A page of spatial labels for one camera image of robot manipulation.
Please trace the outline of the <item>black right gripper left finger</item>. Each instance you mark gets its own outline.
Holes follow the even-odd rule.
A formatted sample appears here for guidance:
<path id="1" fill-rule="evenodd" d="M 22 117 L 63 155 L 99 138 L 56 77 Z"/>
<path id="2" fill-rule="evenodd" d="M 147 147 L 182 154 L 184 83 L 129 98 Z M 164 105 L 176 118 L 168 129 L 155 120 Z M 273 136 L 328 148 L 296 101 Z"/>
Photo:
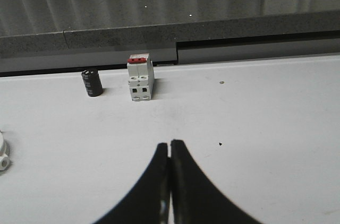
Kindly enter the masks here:
<path id="1" fill-rule="evenodd" d="M 160 143 L 139 180 L 96 223 L 168 223 L 169 165 L 168 146 Z"/>

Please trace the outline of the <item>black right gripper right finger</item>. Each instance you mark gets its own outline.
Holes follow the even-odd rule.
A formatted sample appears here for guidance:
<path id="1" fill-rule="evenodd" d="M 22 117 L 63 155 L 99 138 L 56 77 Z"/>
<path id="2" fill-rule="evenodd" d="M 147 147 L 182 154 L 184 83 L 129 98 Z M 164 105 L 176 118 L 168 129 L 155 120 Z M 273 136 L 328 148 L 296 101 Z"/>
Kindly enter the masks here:
<path id="1" fill-rule="evenodd" d="M 171 142 L 171 162 L 175 223 L 259 223 L 209 180 L 184 141 Z"/>

